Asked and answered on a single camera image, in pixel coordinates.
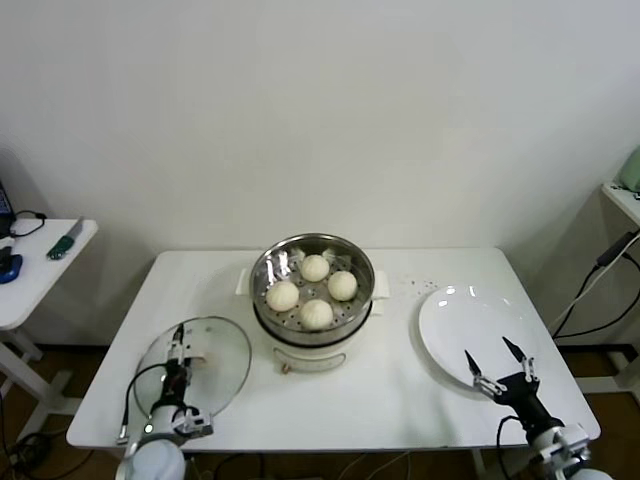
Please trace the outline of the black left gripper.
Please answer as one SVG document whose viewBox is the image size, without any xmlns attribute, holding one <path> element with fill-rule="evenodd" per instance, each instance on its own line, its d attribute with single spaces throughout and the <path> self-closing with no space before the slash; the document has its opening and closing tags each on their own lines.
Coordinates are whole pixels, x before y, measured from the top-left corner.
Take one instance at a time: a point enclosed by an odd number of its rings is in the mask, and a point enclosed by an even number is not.
<svg viewBox="0 0 640 480">
<path fill-rule="evenodd" d="M 191 380 L 191 363 L 194 350 L 184 344 L 184 325 L 179 323 L 173 333 L 168 350 L 166 375 L 162 382 L 161 405 L 183 405 L 187 387 Z"/>
</svg>

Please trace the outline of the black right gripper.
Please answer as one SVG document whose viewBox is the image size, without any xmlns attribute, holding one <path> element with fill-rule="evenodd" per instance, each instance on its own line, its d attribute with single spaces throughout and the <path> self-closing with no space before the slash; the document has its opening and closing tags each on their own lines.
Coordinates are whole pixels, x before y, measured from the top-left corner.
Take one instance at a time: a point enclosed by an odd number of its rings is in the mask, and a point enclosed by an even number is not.
<svg viewBox="0 0 640 480">
<path fill-rule="evenodd" d="M 510 407 L 518 417 L 525 432 L 545 432 L 556 426 L 553 417 L 537 397 L 539 377 L 535 372 L 534 358 L 507 337 L 502 338 L 506 347 L 520 364 L 523 373 L 515 373 L 499 379 L 497 382 L 486 377 L 472 355 L 465 350 L 473 388 L 485 396 L 494 396 L 494 401 Z M 500 394 L 500 386 L 505 390 Z"/>
</svg>

